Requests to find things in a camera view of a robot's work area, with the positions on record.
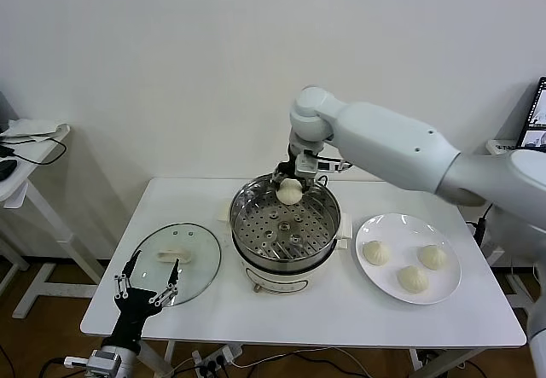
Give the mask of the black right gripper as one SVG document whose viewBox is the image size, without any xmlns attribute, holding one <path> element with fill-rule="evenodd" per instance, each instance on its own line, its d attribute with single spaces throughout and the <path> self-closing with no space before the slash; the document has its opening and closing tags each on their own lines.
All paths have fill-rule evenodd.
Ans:
<svg viewBox="0 0 546 378">
<path fill-rule="evenodd" d="M 308 160 L 305 150 L 295 145 L 288 146 L 288 161 L 280 162 L 272 173 L 272 183 L 279 188 L 286 178 L 296 179 L 305 193 L 311 189 L 316 181 L 316 173 L 308 173 Z"/>
</svg>

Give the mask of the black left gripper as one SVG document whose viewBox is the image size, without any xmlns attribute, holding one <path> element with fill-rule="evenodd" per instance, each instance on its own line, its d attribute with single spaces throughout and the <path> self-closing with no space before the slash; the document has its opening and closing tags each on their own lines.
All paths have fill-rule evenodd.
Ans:
<svg viewBox="0 0 546 378">
<path fill-rule="evenodd" d="M 178 294 L 179 259 L 172 266 L 166 287 L 160 292 L 131 288 L 131 275 L 141 250 L 136 250 L 125 263 L 122 271 L 113 277 L 114 302 L 120 314 L 109 336 L 110 346 L 139 346 L 146 320 L 160 312 L 160 307 L 171 305 Z"/>
</svg>

